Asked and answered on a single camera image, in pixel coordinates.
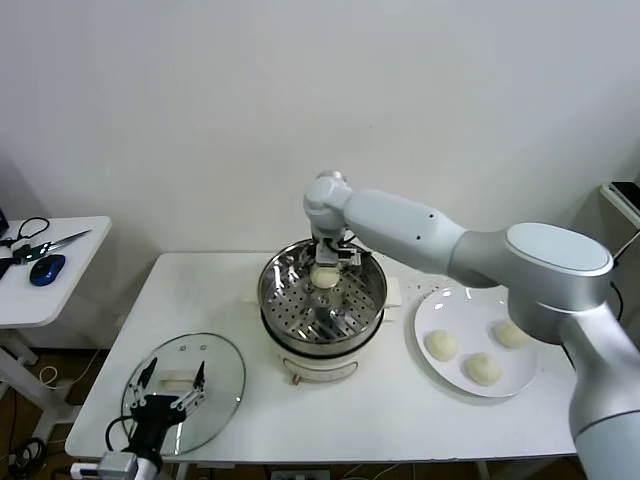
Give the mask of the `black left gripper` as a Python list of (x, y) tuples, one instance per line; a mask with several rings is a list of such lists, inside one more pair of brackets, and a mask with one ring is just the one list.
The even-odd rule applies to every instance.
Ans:
[(205, 398), (205, 361), (202, 361), (191, 389), (179, 398), (151, 394), (144, 397), (143, 405), (139, 405), (156, 365), (157, 358), (154, 357), (128, 384), (132, 395), (131, 416), (136, 424), (128, 447), (132, 452), (153, 450), (159, 453), (168, 431), (184, 422), (186, 413), (193, 413)]

